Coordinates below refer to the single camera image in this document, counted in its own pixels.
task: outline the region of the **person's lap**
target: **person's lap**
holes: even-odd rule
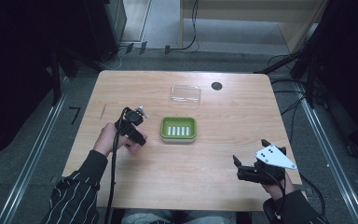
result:
[[[163,209],[126,209],[122,224],[149,224],[160,221],[184,224],[235,224],[235,212],[171,211]]]

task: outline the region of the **wooden table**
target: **wooden table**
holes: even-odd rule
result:
[[[223,89],[215,91],[213,82]],[[200,105],[170,101],[175,84],[201,88]],[[259,184],[237,179],[232,155],[243,165],[255,162],[254,153],[265,138],[286,146],[294,161],[269,78],[258,74],[198,72],[103,71],[90,97],[63,175],[78,169],[106,122],[115,122],[125,106],[143,105],[149,119],[139,127],[147,143],[137,154],[117,153],[113,206],[190,210],[261,211],[269,197]],[[191,144],[166,144],[159,135],[163,117],[193,117],[198,134]],[[106,206],[111,164],[98,194]],[[297,171],[288,170],[299,184]]]
[[[195,0],[181,0],[180,43],[183,19],[191,19]],[[277,22],[290,52],[303,44],[311,26],[324,13],[327,0],[200,0],[198,19]]]

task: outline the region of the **person's arm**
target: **person's arm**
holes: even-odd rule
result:
[[[300,190],[295,190],[295,187],[286,173],[286,189],[285,189],[285,203],[282,208],[281,222],[288,224],[300,224],[300,223],[314,223],[324,224],[329,223],[328,220],[316,212],[308,203]],[[279,208],[282,204],[282,191],[277,186],[262,185],[263,188],[271,195],[271,199],[266,203],[275,205],[275,208]]]
[[[102,129],[94,149],[78,171],[61,180],[51,193],[49,210],[41,223],[96,223],[97,192],[112,151],[116,134],[114,124],[108,123]],[[119,138],[118,148],[126,140]]]

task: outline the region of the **black round object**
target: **black round object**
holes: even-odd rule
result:
[[[222,90],[222,88],[223,88],[222,83],[220,83],[220,82],[212,83],[212,89],[214,89],[216,91],[220,91],[220,90]]]

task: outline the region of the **striped sleeve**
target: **striped sleeve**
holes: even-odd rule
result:
[[[92,150],[78,171],[57,183],[41,223],[97,223],[97,192],[106,164],[107,158]]]

